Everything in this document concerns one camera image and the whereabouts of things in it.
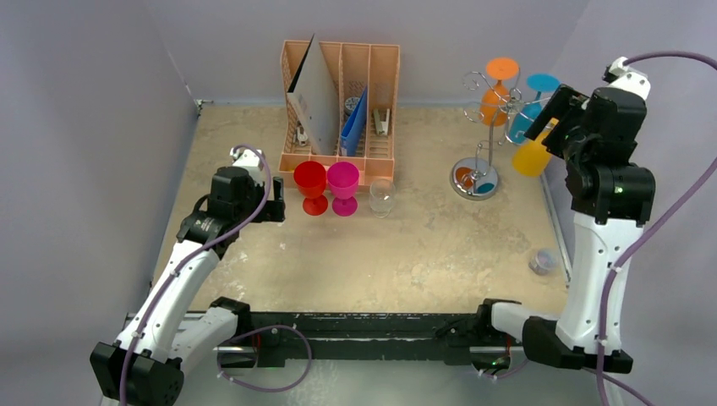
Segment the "yellow wine glass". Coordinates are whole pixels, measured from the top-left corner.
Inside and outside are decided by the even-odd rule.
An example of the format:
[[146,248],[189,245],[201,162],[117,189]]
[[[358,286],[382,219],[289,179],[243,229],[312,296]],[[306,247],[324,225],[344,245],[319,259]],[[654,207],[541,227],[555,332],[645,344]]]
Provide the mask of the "yellow wine glass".
[[518,173],[531,178],[543,173],[552,155],[542,142],[557,124],[558,120],[552,118],[535,140],[527,140],[517,149],[512,158],[512,167]]

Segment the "red wine glass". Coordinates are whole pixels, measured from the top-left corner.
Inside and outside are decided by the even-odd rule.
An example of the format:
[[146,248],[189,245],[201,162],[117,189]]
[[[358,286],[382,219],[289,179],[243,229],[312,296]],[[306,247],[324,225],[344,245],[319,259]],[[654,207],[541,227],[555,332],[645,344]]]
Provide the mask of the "red wine glass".
[[299,193],[303,196],[303,210],[311,216],[320,216],[328,208],[326,190],[326,169],[319,162],[302,162],[293,172]]

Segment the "pink wine glass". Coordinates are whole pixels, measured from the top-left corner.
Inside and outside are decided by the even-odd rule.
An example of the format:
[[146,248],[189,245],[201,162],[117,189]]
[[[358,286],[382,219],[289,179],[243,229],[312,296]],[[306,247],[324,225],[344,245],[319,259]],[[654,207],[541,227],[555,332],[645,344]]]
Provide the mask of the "pink wine glass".
[[359,187],[360,172],[351,162],[337,162],[326,173],[329,190],[333,195],[331,209],[340,217],[350,217],[358,209],[355,195]]

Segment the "clear glass wine glass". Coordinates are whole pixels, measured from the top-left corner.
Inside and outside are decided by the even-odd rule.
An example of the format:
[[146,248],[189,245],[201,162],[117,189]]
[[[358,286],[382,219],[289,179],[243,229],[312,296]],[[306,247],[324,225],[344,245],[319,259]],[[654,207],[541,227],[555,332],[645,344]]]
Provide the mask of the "clear glass wine glass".
[[391,180],[376,179],[369,187],[369,206],[378,218],[387,217],[395,205],[396,187]]

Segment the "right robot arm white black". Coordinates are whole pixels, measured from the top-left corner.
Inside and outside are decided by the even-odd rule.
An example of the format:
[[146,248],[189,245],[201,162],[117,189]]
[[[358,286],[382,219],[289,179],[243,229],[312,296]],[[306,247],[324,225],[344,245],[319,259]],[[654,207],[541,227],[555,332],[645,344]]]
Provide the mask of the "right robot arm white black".
[[527,358],[560,369],[626,374],[632,357],[621,343],[621,308],[629,248],[645,234],[654,175],[631,162],[647,114],[650,85],[623,77],[584,95],[561,85],[526,131],[566,165],[575,254],[566,305],[556,319],[517,301],[487,299],[474,331],[487,344],[506,334]]

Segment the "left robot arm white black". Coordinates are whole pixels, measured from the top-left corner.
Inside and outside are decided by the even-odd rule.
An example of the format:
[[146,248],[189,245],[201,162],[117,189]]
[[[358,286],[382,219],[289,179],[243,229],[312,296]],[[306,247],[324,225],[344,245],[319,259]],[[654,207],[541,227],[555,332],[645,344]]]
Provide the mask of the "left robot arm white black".
[[239,226],[283,222],[283,180],[254,167],[220,167],[209,194],[186,216],[170,259],[134,319],[113,343],[98,343],[90,364],[104,397],[127,405],[173,405],[185,378],[219,343],[249,341],[248,304],[220,297],[198,323],[180,325],[204,281],[238,239]]

